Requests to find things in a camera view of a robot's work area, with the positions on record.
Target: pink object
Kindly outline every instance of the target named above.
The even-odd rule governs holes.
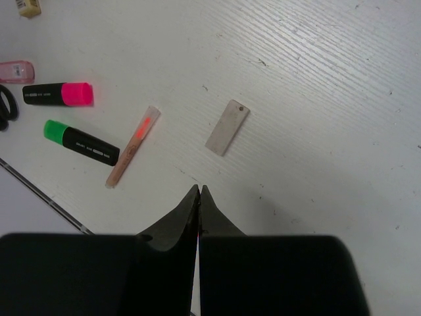
[[[29,61],[0,63],[0,83],[31,84],[34,79],[34,66]]]
[[[87,82],[63,84],[61,97],[69,107],[86,107],[93,103],[92,87]]]

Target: wooden block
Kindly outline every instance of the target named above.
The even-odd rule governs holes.
[[[231,100],[222,113],[205,146],[219,156],[223,156],[250,110],[235,100]]]

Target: pink cap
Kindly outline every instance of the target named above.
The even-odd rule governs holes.
[[[69,107],[85,107],[93,103],[92,87],[87,82],[63,84],[61,97]]]

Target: marker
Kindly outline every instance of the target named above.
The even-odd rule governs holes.
[[[24,86],[24,101],[32,105],[87,107],[93,103],[93,91],[87,82],[36,84]]]
[[[159,110],[155,107],[149,107],[146,110],[146,113],[134,132],[134,135],[130,139],[129,144],[126,146],[126,149],[123,151],[116,166],[113,168],[110,176],[105,182],[105,186],[107,188],[114,188],[117,185],[133,156],[139,149],[139,146],[145,139],[148,131],[150,131],[152,125],[154,125],[160,114],[161,112],[159,112]]]
[[[120,149],[63,123],[48,120],[44,126],[44,136],[65,148],[107,165],[114,166],[118,161]]]

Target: highlighter cap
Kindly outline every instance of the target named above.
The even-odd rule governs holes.
[[[63,145],[63,134],[67,128],[68,126],[63,123],[56,122],[55,120],[48,120],[44,126],[44,137]]]
[[[61,87],[61,97],[69,107],[86,107],[93,103],[92,86],[87,82],[67,83]]]

